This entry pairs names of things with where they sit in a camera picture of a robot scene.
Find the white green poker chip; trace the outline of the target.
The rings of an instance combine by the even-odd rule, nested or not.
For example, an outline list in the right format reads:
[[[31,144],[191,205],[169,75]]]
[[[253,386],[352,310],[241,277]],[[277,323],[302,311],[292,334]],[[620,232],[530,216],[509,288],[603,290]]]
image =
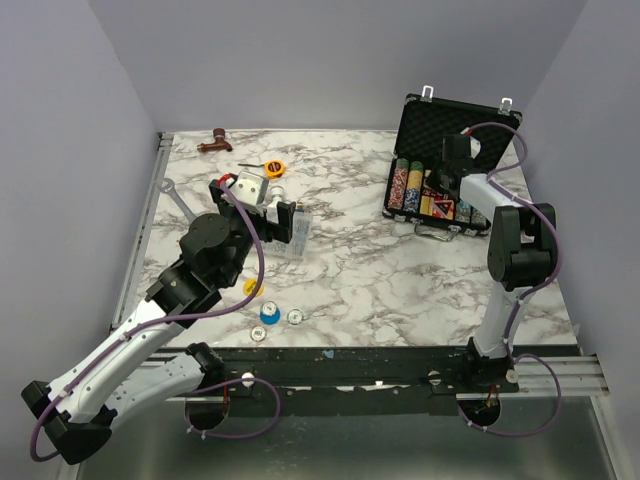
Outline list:
[[[299,309],[291,309],[287,314],[287,321],[291,325],[299,325],[304,320],[304,314]]]

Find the yellow round dealer chip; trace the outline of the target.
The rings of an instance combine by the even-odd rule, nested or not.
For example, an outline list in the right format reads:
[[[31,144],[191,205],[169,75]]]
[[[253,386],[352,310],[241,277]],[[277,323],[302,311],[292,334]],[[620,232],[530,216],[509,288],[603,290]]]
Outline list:
[[[264,286],[259,285],[256,278],[248,279],[243,285],[243,293],[250,296],[255,290],[257,290],[256,295],[260,296],[264,291]]]

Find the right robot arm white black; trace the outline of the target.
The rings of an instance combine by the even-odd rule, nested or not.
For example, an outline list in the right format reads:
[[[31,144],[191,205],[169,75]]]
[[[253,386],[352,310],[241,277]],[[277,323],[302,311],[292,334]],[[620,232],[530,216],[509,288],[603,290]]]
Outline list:
[[[490,361],[513,359],[515,331],[530,298],[559,273],[555,209],[527,201],[477,172],[467,133],[443,138],[442,158],[428,180],[432,188],[470,205],[491,223],[487,267],[494,284],[482,323],[470,341],[473,359],[459,370],[462,384],[480,392],[496,380]]]

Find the red gold card deck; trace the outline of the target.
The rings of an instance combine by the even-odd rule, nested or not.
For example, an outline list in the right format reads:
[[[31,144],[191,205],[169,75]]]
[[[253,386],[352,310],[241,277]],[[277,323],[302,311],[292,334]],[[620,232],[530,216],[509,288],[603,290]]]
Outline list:
[[[455,201],[452,199],[423,195],[420,202],[420,213],[434,218],[453,220],[455,207]]]

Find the blue round dealer chip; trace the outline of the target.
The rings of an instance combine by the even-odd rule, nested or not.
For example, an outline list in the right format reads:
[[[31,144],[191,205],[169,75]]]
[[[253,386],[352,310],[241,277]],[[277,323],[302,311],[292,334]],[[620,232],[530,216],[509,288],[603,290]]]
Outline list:
[[[260,311],[260,320],[266,325],[274,325],[281,318],[281,313],[278,307],[271,308],[265,306]]]

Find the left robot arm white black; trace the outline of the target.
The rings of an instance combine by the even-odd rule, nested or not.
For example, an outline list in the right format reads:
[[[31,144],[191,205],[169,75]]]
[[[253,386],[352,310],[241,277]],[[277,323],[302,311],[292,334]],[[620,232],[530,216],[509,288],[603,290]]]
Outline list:
[[[57,457],[83,462],[139,409],[174,395],[209,395],[225,386],[221,359],[204,343],[147,375],[139,366],[199,320],[235,313],[257,296],[218,308],[236,285],[250,252],[258,260],[256,283],[264,281],[264,244],[288,243],[296,205],[279,201],[271,221],[263,204],[268,182],[225,175],[209,188],[217,212],[194,217],[180,238],[178,259],[151,285],[131,315],[87,357],[59,377],[33,381],[21,397],[36,418],[29,453],[44,463]]]

